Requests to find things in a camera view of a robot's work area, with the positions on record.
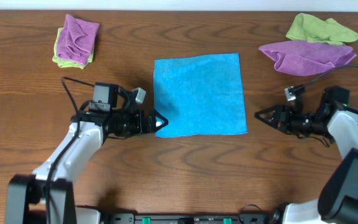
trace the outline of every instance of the stacked cloth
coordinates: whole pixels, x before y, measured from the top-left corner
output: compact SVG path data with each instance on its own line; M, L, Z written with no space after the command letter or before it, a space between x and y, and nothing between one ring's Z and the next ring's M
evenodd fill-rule
M60 68L84 69L93 60L94 40L99 24L66 15L65 25L58 29L52 61Z
M275 61L278 72L297 76L323 73L346 65L357 55L343 42L354 42L358 33L330 18L322 21L315 16L300 13L286 34L290 41L259 47Z

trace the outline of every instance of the wooden tabletop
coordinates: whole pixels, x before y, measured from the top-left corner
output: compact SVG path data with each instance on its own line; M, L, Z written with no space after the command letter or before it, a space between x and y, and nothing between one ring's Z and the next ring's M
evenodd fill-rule
M65 14L100 23L94 62L84 70L52 62ZM358 32L358 13L313 13ZM139 213L270 210L319 193L341 158L336 145L298 140L256 120L285 103L284 88L312 79L278 73L258 46L286 40L296 12L0 11L0 223L7 184L30 174L55 150L74 114L60 77L144 88L153 107L154 60L239 52L248 134L108 140L75 183L79 205ZM358 55L358 41L351 44ZM358 56L353 60L358 64ZM323 88L341 85L358 108L358 70L334 72L308 88L315 111ZM70 83L77 102L93 89Z

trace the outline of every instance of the green connector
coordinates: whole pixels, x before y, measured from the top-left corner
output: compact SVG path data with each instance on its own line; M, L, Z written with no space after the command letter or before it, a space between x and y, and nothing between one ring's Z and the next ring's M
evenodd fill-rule
M223 224L231 224L231 218L224 218Z
M151 218L143 218L142 219L142 224L151 224L151 223L152 223Z

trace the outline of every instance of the wooden table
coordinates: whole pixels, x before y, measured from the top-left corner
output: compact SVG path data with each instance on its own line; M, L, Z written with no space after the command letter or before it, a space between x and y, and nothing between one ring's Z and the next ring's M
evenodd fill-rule
M66 13L100 23L94 62L84 70L52 62ZM341 161L336 145L298 140L254 118L285 103L284 88L311 80L276 72L258 51L286 40L296 14L0 11L0 223L11 177L30 174L66 135L74 111L60 77L141 86L148 92L145 108L152 108L154 60L228 52L240 55L248 134L108 140L77 180L76 203L139 213L236 213L248 203L270 210L318 198ZM358 13L313 14L358 32ZM358 54L358 41L351 46ZM350 89L350 105L358 107L358 70L348 69L311 86L306 109L314 111L331 85ZM79 103L92 97L87 86L69 88Z

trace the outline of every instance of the blue cloth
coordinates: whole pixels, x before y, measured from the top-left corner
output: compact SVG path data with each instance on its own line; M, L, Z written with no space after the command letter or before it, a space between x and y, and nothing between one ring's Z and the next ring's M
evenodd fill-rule
M157 137L247 133L239 54L156 60L154 107L169 121Z

